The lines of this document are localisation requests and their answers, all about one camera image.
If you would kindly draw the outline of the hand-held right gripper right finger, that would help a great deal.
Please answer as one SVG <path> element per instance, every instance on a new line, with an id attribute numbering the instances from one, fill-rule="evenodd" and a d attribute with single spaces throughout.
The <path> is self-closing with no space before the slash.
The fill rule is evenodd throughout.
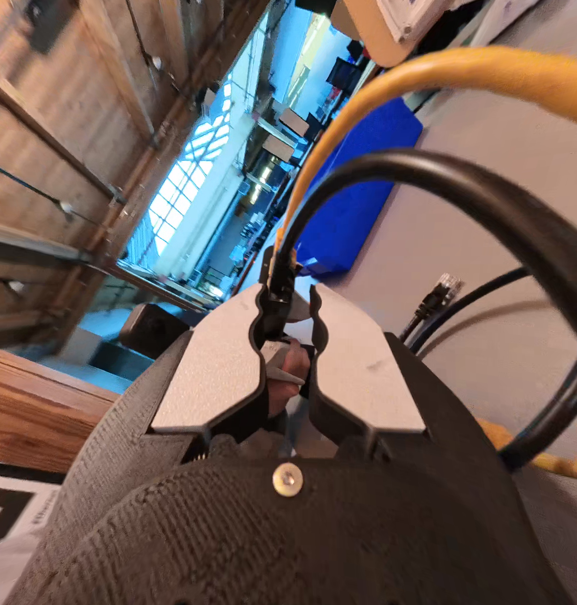
<path id="1" fill-rule="evenodd" d="M 339 446 L 360 437 L 423 435 L 426 424 L 383 329 L 360 307 L 324 284 L 310 288 L 315 358 L 309 418 Z"/>

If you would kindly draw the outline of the cardboard box with papers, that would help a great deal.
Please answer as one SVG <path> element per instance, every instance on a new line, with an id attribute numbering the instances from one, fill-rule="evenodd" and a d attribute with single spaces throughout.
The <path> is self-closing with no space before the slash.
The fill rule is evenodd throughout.
<path id="1" fill-rule="evenodd" d="M 372 61 L 384 68 L 401 64 L 428 33 L 428 23 L 418 34 L 395 38 L 376 1 L 336 1 L 331 13 L 335 29 L 363 42 Z"/>

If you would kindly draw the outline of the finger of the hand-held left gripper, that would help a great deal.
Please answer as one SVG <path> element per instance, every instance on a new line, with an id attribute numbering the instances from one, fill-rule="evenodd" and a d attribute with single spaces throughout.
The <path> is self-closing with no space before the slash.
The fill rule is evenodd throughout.
<path id="1" fill-rule="evenodd" d="M 292 339 L 267 340 L 261 348 L 268 380 L 305 385 L 305 380 L 283 370 Z"/>

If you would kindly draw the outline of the black white marker sheet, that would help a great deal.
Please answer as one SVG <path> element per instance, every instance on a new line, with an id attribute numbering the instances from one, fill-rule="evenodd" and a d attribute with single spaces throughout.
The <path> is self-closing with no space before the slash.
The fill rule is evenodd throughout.
<path id="1" fill-rule="evenodd" d="M 46 524 L 65 477 L 0 463 L 0 543 Z"/>

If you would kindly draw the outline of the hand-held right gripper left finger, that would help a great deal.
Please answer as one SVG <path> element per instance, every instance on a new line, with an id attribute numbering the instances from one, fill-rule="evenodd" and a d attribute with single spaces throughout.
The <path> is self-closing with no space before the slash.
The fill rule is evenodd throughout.
<path id="1" fill-rule="evenodd" d="M 267 288 L 255 283 L 208 314 L 192 331 L 150 424 L 159 435 L 231 435 L 242 442 L 268 418 L 261 347 Z"/>

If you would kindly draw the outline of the grey desk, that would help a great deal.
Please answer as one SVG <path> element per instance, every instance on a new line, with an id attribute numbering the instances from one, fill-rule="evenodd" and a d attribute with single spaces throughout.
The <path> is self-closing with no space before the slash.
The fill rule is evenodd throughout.
<path id="1" fill-rule="evenodd" d="M 577 1 L 544 1 L 501 45 L 577 57 Z M 422 149 L 479 163 L 577 226 L 577 125 L 479 91 L 443 91 L 419 112 Z M 328 286 L 398 334 L 437 278 L 468 293 L 518 266 L 490 234 L 442 200 L 395 187 L 353 269 Z M 422 349 L 423 362 L 474 416 L 517 434 L 548 403 L 577 339 L 532 278 L 484 297 Z M 546 556 L 577 603 L 577 480 L 526 469 L 519 492 Z"/>

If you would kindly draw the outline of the blue plastic bin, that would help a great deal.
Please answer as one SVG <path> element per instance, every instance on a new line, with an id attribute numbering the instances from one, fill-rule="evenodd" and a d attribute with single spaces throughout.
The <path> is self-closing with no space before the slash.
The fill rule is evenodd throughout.
<path id="1" fill-rule="evenodd" d="M 423 125 L 401 97 L 361 119 L 325 160 L 310 183 L 310 193 L 324 178 L 360 155 L 395 147 L 414 147 Z M 295 249 L 301 276 L 321 279 L 349 271 L 387 201 L 391 181 L 361 182 L 335 194 L 310 219 Z"/>

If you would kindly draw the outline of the small black network adapter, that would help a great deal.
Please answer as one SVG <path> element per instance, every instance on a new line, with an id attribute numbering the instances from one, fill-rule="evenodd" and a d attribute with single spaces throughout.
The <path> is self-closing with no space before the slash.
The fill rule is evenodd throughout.
<path id="1" fill-rule="evenodd" d="M 258 283 L 263 286 L 260 297 L 262 307 L 262 330 L 268 341 L 277 341 L 284 336 L 289 322 L 302 320 L 303 300 L 295 291 L 296 274 L 290 266 L 281 266 L 278 272 L 272 268 L 274 247 L 265 248 Z"/>

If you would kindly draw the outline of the large paned window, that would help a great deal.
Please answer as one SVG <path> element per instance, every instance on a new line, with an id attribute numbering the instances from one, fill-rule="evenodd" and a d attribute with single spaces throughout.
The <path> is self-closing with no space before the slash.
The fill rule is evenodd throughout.
<path id="1" fill-rule="evenodd" d="M 187 140 L 183 152 L 151 200 L 141 223 L 133 232 L 120 262 L 152 272 L 165 248 L 178 231 L 209 176 L 215 159 L 229 140 L 233 77 L 229 74 L 217 99 L 220 113 L 202 118 Z"/>

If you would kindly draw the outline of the wooden beam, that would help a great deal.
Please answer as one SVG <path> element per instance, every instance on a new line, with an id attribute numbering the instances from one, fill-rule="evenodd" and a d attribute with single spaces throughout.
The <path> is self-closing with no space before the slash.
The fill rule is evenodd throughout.
<path id="1" fill-rule="evenodd" d="M 67 473 L 119 397 L 0 350 L 0 463 Z"/>

